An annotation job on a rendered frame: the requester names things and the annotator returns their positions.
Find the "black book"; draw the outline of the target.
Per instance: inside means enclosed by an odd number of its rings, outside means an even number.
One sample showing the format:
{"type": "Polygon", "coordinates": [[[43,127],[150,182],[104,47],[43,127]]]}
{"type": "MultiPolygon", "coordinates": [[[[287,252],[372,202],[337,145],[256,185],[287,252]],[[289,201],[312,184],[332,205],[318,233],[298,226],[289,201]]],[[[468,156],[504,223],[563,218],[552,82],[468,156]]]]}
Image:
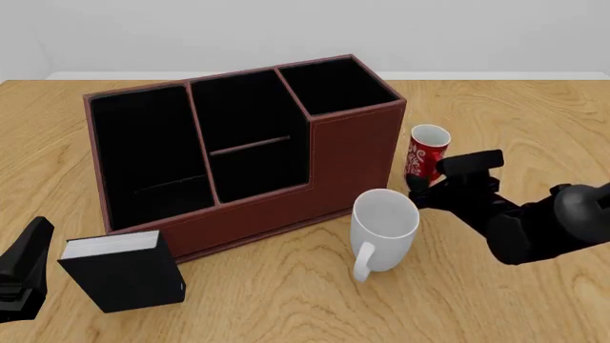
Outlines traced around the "black book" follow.
{"type": "Polygon", "coordinates": [[[186,283],[161,231],[70,239],[58,263],[103,313],[185,300],[186,283]]]}

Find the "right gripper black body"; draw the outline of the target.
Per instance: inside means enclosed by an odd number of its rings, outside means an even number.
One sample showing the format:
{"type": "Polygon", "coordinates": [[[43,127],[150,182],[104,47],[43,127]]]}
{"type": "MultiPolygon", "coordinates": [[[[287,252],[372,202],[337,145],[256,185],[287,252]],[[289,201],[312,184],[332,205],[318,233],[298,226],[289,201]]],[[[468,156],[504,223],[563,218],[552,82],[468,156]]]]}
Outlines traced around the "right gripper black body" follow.
{"type": "Polygon", "coordinates": [[[468,217],[492,217],[501,211],[497,204],[499,180],[488,173],[469,173],[445,179],[442,208],[468,217]]]}

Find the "red-brown desk caddy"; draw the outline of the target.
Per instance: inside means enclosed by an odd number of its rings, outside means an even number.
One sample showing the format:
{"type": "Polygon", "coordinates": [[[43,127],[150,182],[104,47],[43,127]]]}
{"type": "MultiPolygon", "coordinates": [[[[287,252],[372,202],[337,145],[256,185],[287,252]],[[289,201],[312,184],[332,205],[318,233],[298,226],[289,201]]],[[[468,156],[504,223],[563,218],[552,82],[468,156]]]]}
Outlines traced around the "red-brown desk caddy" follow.
{"type": "Polygon", "coordinates": [[[350,213],[407,105],[350,54],[83,99],[106,233],[161,231],[176,262],[350,213]]]}

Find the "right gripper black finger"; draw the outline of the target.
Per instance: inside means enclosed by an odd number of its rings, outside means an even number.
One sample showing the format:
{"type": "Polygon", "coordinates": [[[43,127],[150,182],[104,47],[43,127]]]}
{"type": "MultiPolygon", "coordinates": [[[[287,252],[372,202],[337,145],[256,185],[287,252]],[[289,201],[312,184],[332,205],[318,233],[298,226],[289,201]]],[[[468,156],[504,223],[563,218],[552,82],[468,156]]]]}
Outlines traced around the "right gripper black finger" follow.
{"type": "Polygon", "coordinates": [[[419,210],[432,209],[457,213],[458,197],[454,193],[410,192],[409,198],[419,210]]]}
{"type": "Polygon", "coordinates": [[[410,196],[439,196],[449,190],[449,179],[447,178],[432,183],[427,177],[408,173],[406,183],[410,196]]]}

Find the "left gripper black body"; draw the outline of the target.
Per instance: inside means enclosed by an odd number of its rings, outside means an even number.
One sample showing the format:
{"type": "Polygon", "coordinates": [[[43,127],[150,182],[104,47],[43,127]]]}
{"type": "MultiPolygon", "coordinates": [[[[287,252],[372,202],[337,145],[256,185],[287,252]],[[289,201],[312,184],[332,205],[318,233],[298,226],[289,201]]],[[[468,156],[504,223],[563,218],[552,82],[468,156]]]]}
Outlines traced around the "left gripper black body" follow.
{"type": "Polygon", "coordinates": [[[40,279],[21,281],[0,275],[0,321],[33,320],[47,296],[47,283],[40,279]]]}

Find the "red mug with white print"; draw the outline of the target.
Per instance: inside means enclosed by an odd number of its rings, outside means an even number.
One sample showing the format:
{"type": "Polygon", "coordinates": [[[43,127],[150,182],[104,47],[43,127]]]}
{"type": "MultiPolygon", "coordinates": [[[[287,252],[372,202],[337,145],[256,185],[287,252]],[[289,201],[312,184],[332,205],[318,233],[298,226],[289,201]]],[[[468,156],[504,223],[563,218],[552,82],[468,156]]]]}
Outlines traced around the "red mug with white print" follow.
{"type": "Polygon", "coordinates": [[[437,125],[415,125],[411,130],[405,176],[418,176],[427,182],[436,182],[440,177],[436,164],[444,157],[451,140],[451,134],[437,125]]]}

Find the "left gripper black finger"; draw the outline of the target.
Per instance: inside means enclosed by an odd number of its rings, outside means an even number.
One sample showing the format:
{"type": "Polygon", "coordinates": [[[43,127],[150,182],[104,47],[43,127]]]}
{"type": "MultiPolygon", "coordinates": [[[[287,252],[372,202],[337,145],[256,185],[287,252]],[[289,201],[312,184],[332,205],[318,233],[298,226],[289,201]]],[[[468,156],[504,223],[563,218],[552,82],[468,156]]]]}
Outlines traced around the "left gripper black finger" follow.
{"type": "Polygon", "coordinates": [[[36,216],[13,244],[0,254],[0,284],[45,288],[46,266],[54,226],[36,216]]]}

